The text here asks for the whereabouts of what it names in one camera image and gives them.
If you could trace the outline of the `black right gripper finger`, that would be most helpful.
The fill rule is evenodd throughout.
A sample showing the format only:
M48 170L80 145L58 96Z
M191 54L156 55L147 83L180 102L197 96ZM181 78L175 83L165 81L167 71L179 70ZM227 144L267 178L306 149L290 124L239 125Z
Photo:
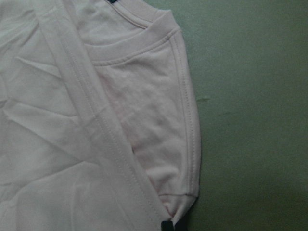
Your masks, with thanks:
M161 231L172 231L172 221L171 220L162 221Z

